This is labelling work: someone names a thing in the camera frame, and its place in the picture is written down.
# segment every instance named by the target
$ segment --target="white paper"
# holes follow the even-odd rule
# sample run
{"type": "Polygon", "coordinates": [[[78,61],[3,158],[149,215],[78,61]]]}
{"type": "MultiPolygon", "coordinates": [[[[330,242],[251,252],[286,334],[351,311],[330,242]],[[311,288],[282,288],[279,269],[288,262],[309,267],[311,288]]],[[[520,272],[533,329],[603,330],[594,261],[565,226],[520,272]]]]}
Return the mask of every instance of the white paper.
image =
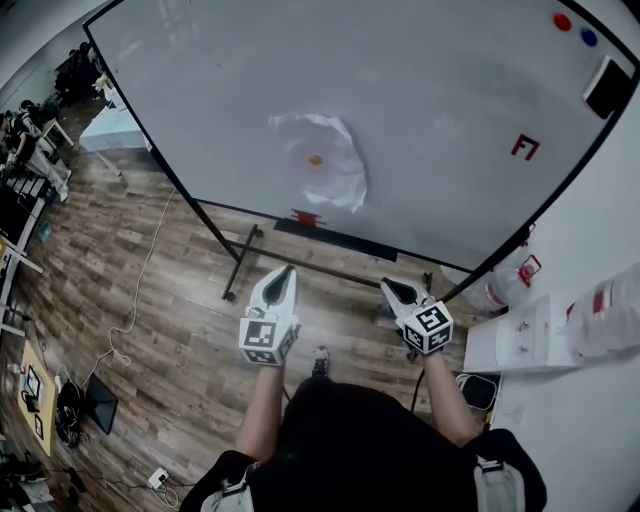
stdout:
{"type": "Polygon", "coordinates": [[[346,126],[321,114],[269,118],[281,136],[284,152],[302,193],[312,203],[330,202],[352,213],[364,202],[364,164],[346,126]]]}

